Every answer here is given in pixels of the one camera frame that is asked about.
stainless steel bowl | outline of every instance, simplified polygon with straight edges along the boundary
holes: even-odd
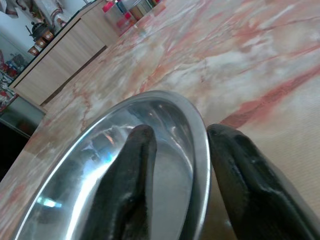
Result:
[[[210,192],[207,132],[187,99],[164,91],[133,96],[88,127],[42,184],[13,239],[79,239],[99,180],[141,124],[157,141],[151,239],[199,239]]]

marble countertop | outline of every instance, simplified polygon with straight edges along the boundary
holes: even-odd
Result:
[[[0,239],[90,123],[150,90],[178,92],[206,125],[243,131],[320,217],[319,88],[318,0],[164,0],[52,100],[0,183]],[[214,175],[210,204],[207,236],[235,239]]]

pink marble surface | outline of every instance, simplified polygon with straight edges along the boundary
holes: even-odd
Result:
[[[243,131],[320,217],[319,88],[318,0],[165,0],[50,103],[0,183],[0,239],[81,131],[150,90],[178,92],[206,125]],[[214,235],[204,238],[235,239],[214,176],[210,203]]]

red lid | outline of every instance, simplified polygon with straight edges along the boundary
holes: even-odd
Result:
[[[129,12],[126,12],[124,14],[125,19],[130,19],[131,18],[131,14]]]
[[[112,1],[108,1],[106,5],[103,6],[102,10],[106,13],[108,12],[115,4]]]

metal bowl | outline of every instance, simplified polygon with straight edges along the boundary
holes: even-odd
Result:
[[[210,192],[207,132],[187,99],[165,91],[133,96],[88,127],[42,184],[13,239],[79,239],[99,180],[141,124],[157,142],[151,239],[199,239]]]

